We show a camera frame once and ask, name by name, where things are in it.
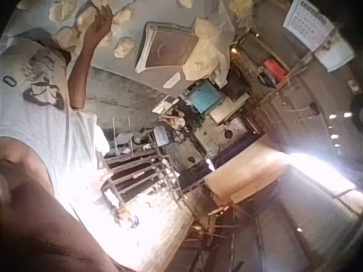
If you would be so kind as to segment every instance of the corrugated metal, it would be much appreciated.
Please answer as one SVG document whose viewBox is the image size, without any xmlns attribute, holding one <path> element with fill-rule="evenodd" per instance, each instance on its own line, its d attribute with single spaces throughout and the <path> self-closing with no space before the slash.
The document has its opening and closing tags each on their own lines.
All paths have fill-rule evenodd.
<svg viewBox="0 0 363 272">
<path fill-rule="evenodd" d="M 341 252 L 358 231 L 360 221 L 338 200 L 318 189 L 297 171 L 280 178 L 278 197 L 306 241 L 324 261 Z"/>
<path fill-rule="evenodd" d="M 265 272 L 301 272 L 308 261 L 281 211 L 271 199 L 258 215 Z"/>
</svg>

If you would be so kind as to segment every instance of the hand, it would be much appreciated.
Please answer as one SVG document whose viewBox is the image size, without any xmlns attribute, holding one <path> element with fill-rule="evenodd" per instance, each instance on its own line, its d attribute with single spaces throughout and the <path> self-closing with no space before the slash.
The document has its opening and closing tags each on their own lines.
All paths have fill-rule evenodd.
<svg viewBox="0 0 363 272">
<path fill-rule="evenodd" d="M 102 6 L 97 11 L 94 22 L 85 33 L 83 42 L 83 48 L 85 49 L 95 50 L 100 41 L 111 31 L 113 15 L 109 5 Z"/>
</svg>

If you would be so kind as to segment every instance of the metal sheet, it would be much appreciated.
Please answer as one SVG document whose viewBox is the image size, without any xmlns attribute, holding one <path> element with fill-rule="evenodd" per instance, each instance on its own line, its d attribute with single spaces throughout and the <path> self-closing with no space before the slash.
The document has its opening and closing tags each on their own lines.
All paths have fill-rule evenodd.
<svg viewBox="0 0 363 272">
<path fill-rule="evenodd" d="M 137 53 L 142 40 L 143 29 L 146 22 L 166 22 L 175 23 L 183 27 L 192 27 L 195 17 L 207 17 L 211 13 L 212 2 L 214 0 L 194 1 L 191 9 L 183 8 L 177 1 L 156 0 L 156 1 L 113 1 L 111 4 L 113 13 L 130 2 L 134 2 L 130 7 L 134 9 L 132 21 L 128 28 L 119 30 L 113 34 L 110 44 L 97 48 L 92 60 L 92 65 L 115 74 L 141 82 L 158 91 L 168 93 L 171 96 L 178 96 L 191 82 L 185 80 L 183 69 L 180 66 L 175 68 L 155 68 L 152 71 L 144 71 L 136 74 Z M 49 9 L 52 0 L 39 1 L 30 10 L 16 10 L 7 26 L 7 35 L 17 35 L 33 28 L 42 28 L 54 34 L 63 26 L 73 26 L 75 17 L 84 10 L 90 3 L 87 0 L 78 0 L 77 12 L 72 17 L 61 23 L 54 23 L 48 19 Z M 134 49 L 125 58 L 115 58 L 113 50 L 121 37 L 132 37 L 135 43 Z M 171 89 L 163 89 L 162 86 L 176 73 L 181 72 L 182 79 Z"/>
</svg>

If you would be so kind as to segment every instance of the person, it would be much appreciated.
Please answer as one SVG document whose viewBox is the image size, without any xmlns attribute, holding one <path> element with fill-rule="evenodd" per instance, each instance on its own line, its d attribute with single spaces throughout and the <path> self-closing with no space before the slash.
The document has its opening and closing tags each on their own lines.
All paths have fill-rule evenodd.
<svg viewBox="0 0 363 272">
<path fill-rule="evenodd" d="M 15 37 L 1 55 L 1 258 L 11 271 L 117 271 L 71 205 L 97 170 L 86 83 L 111 24 L 102 7 L 68 81 L 66 54 L 55 47 Z"/>
</svg>

